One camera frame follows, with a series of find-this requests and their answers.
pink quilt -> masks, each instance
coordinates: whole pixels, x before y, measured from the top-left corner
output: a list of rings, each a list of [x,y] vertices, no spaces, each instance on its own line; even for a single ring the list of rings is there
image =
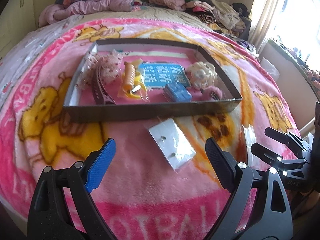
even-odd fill
[[[156,120],[74,124],[62,104],[78,64],[92,42],[107,38],[152,38],[190,42],[206,48],[243,97],[231,113],[189,116],[175,121],[196,150],[178,173],[168,165],[146,127]],[[294,155],[264,135],[266,127],[299,134],[275,82],[240,46],[217,34],[181,24],[139,19],[101,19],[70,29],[45,49],[12,89],[0,112],[0,195],[28,216],[42,169],[66,168],[84,160],[112,137],[117,151],[92,197],[118,239],[202,239],[228,197],[206,158],[214,137],[223,150],[246,160],[241,126],[253,125],[257,141],[284,158]],[[267,165],[253,159],[252,166]],[[70,192],[70,213],[82,229]],[[251,196],[242,228],[248,220]]]

curtain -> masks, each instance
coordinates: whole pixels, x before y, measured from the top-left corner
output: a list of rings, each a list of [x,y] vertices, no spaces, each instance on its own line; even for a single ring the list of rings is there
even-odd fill
[[[285,0],[254,0],[250,19],[252,20],[248,41],[256,46],[260,54],[267,43],[270,30],[276,26],[276,20]]]

blue sign with chinese characters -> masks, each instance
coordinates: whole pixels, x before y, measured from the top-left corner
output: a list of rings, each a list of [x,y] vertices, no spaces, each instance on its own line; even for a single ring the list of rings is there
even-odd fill
[[[166,84],[177,82],[190,87],[184,68],[173,63],[143,63],[139,66],[144,77],[145,86],[164,88]]]

pile of clothes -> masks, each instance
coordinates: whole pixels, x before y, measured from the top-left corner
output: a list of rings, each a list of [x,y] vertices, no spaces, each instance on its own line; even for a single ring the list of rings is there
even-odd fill
[[[47,6],[39,17],[39,27],[64,20],[71,15],[92,14],[101,11],[131,12],[134,0],[56,0]]]
[[[245,30],[245,24],[230,5],[215,0],[149,0],[149,4],[166,6],[176,11],[185,11],[202,22],[210,25],[217,25],[229,30],[230,34],[237,33],[239,36]]]

box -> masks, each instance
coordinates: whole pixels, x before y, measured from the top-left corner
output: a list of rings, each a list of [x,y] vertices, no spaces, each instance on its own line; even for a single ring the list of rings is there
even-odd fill
[[[220,101],[179,103],[140,102],[137,104],[116,105],[96,105],[94,100],[92,100],[90,104],[84,105],[81,102],[81,95],[84,92],[76,86],[76,83],[82,69],[85,67],[85,59],[90,54],[108,52],[113,49],[123,51],[126,55],[151,55],[146,58],[152,58],[154,55],[169,55],[168,58],[173,59],[176,57],[177,61],[184,62],[185,65],[187,65],[189,58],[192,58],[194,55],[196,60],[193,59],[193,61],[209,62],[215,66],[216,73],[218,74],[218,87],[224,92],[226,99]],[[72,122],[129,121],[231,112],[241,100],[242,97],[240,93],[226,73],[201,46],[179,41],[155,39],[106,39],[93,43],[82,59],[69,85],[63,109],[70,115]]]

